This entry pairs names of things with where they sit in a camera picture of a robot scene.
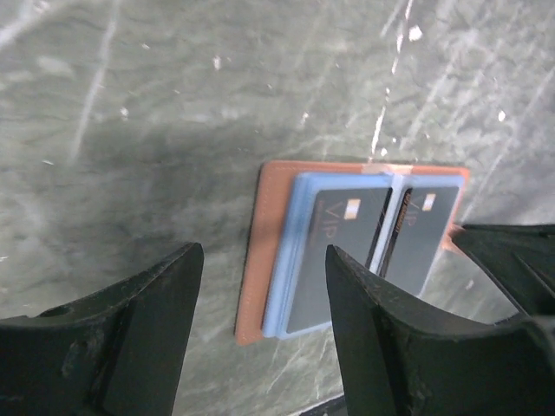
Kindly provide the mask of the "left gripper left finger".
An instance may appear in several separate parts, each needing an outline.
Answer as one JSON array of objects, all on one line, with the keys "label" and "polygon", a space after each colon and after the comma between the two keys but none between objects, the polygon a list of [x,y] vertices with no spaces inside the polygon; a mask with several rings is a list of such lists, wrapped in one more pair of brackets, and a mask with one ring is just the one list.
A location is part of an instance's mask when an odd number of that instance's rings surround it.
[{"label": "left gripper left finger", "polygon": [[171,414],[203,263],[188,243],[92,295],[2,320],[2,414]]}]

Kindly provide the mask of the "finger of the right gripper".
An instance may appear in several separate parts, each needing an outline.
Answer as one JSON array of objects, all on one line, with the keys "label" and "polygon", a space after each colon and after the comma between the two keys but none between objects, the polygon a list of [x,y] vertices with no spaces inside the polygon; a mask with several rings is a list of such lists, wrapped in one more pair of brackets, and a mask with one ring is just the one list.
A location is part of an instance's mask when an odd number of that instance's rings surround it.
[{"label": "finger of the right gripper", "polygon": [[554,315],[554,225],[466,224],[454,245],[527,315]]}]

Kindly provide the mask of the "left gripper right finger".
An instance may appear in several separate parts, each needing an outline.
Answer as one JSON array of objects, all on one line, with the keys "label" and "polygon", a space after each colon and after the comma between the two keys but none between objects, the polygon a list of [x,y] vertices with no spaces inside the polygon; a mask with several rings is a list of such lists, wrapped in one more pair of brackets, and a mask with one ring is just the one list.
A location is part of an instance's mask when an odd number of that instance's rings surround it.
[{"label": "left gripper right finger", "polygon": [[330,312],[351,415],[551,415],[554,320],[475,322],[328,258]]}]

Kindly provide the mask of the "black credit card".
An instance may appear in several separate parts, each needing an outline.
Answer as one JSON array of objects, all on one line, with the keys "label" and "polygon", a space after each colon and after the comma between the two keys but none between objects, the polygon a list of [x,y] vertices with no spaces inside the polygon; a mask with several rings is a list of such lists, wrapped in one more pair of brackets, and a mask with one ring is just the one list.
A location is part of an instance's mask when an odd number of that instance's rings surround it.
[{"label": "black credit card", "polygon": [[406,186],[382,258],[379,275],[418,296],[452,216],[455,185]]},{"label": "black credit card", "polygon": [[331,323],[328,258],[343,251],[359,263],[368,259],[391,192],[386,185],[317,193],[285,318],[286,335],[300,335]]}]

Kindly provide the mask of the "pink leather card holder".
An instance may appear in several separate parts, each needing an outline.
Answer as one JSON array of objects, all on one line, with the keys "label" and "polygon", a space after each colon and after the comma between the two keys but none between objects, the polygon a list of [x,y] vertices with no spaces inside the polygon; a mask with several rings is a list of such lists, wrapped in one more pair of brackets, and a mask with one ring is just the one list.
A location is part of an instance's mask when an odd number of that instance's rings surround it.
[{"label": "pink leather card holder", "polygon": [[239,346],[261,341],[264,311],[271,273],[282,237],[294,178],[301,172],[460,175],[468,181],[464,166],[403,165],[391,163],[348,163],[302,160],[271,160],[261,167],[251,232],[245,259],[242,289],[235,322]]}]

